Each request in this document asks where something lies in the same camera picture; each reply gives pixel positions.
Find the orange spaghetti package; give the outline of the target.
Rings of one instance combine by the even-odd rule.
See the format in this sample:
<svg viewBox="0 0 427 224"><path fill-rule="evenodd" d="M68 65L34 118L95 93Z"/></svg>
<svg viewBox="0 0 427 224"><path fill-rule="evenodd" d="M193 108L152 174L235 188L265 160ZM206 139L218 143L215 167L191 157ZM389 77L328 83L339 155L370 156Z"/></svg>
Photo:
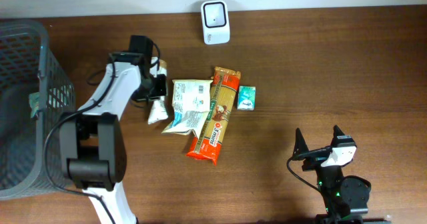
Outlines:
<svg viewBox="0 0 427 224"><path fill-rule="evenodd" d="M209 113L199 137L193 138L186 154L188 157L210 160L214 165L217 164L238 92L240 77L239 71L215 67L210 89Z"/></svg>

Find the white snack bag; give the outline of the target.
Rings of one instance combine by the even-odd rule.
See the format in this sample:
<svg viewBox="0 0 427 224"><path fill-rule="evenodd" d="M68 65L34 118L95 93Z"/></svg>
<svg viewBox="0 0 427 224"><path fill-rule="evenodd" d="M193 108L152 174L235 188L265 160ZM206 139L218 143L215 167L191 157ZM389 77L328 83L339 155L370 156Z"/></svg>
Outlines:
<svg viewBox="0 0 427 224"><path fill-rule="evenodd" d="M189 135L197 138L210 110L210 87L212 80L173 80L173 121L162 133Z"/></svg>

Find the teal wet wipes pack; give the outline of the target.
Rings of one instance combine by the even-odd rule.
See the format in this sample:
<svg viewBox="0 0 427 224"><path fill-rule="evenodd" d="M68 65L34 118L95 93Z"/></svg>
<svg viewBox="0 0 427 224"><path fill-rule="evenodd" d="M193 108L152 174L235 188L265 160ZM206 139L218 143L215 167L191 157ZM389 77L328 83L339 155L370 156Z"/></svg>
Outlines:
<svg viewBox="0 0 427 224"><path fill-rule="evenodd" d="M37 113L39 111L39 99L40 99L39 92L31 93L29 95L29 106L31 108L32 119L37 116Z"/></svg>

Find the small teal tissue pack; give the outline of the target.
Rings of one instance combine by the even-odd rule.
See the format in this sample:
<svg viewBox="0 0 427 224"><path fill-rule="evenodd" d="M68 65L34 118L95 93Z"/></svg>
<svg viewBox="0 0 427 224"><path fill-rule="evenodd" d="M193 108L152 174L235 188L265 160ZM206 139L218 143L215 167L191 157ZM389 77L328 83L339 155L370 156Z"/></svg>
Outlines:
<svg viewBox="0 0 427 224"><path fill-rule="evenodd" d="M250 86L240 86L238 91L238 110L253 111L256 102L256 88Z"/></svg>

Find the white tube with cork cap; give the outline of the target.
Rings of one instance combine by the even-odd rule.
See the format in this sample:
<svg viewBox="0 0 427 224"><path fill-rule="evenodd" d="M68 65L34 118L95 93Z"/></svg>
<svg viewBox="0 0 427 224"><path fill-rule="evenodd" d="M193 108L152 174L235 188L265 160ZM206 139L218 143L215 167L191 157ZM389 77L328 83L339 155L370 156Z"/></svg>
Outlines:
<svg viewBox="0 0 427 224"><path fill-rule="evenodd" d="M160 88L160 94L153 100L147 120L149 125L168 118L165 107L165 98L167 96L167 63L159 57L152 57L151 64L153 67L150 68L149 72L155 77L157 81L155 87Z"/></svg>

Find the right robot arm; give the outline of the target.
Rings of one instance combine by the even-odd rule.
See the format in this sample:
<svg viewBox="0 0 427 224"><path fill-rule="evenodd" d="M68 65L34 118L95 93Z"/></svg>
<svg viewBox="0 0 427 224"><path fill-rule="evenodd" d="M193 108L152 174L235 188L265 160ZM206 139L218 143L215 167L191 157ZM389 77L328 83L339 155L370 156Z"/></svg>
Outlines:
<svg viewBox="0 0 427 224"><path fill-rule="evenodd" d="M372 184L355 175L343 175L342 168L350 164L357 150L354 139L333 126L333 138L328 146L310 150L300 129L292 156L287 160L288 171L299 181L317 191L324 201L324 214L318 214L314 223L387 223L385 219L365 219ZM290 167L292 161L302 161L303 171L315 171L317 181L312 185Z"/></svg>

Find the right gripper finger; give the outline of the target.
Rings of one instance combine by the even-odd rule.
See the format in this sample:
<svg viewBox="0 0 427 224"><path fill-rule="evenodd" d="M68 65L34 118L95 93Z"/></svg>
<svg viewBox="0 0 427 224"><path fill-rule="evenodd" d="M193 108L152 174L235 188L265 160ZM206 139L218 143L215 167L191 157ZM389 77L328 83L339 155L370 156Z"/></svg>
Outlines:
<svg viewBox="0 0 427 224"><path fill-rule="evenodd" d="M331 142L331 146L338 147L342 143L346 142L346 135L337 125L333 127L333 131L334 132L333 132L333 139Z"/></svg>
<svg viewBox="0 0 427 224"><path fill-rule="evenodd" d="M306 145L302 132L299 128L297 128L292 160L301 161L305 158L308 152L309 152L309 149L308 149L308 146Z"/></svg>

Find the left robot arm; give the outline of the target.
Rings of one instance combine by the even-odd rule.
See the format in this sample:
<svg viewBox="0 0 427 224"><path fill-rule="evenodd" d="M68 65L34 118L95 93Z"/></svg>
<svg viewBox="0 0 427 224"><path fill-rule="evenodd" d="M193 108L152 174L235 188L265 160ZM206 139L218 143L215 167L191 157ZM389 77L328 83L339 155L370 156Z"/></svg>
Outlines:
<svg viewBox="0 0 427 224"><path fill-rule="evenodd" d="M105 74L91 98L74 113L63 114L59 129L61 168L88 197L102 223L138 223L125 195L127 154L120 119L129 101L160 100L167 79L159 73L158 46L133 35L125 51L110 53Z"/></svg>

